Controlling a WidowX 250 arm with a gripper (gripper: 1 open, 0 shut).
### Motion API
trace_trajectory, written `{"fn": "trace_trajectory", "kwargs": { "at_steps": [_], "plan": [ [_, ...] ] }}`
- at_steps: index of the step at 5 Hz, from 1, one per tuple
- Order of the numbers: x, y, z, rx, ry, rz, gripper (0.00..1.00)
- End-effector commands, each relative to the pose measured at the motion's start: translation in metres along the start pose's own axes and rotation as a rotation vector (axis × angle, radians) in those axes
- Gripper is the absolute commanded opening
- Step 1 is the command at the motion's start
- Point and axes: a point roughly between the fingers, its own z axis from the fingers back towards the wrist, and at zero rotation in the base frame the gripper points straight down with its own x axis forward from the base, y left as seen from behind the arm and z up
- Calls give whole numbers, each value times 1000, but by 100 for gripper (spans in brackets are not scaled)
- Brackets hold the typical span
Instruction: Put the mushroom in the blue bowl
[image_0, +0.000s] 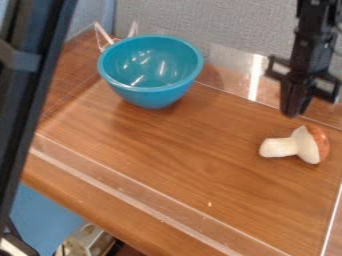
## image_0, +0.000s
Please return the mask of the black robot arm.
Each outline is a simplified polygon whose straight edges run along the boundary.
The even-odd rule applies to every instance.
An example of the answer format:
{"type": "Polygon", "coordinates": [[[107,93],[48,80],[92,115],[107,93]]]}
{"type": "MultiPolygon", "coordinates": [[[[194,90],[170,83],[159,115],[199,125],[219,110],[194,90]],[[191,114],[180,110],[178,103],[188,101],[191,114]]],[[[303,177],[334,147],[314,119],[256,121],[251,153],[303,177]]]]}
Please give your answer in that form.
{"type": "Polygon", "coordinates": [[[298,0],[296,18],[291,57],[270,55],[264,72],[280,82],[279,109],[288,118],[306,112],[314,97],[330,103],[339,99],[342,79],[328,68],[342,33],[342,0],[298,0]]]}

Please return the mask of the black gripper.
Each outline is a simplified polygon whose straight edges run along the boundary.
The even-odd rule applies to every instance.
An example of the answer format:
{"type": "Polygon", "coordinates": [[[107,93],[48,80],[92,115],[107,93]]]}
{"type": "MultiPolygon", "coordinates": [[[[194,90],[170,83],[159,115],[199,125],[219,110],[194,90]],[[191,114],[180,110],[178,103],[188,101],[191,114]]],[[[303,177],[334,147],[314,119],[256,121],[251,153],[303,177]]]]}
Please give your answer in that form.
{"type": "Polygon", "coordinates": [[[330,71],[335,36],[296,38],[291,58],[268,56],[266,76],[280,82],[280,112],[303,114],[312,97],[335,103],[342,80],[330,71]]]}

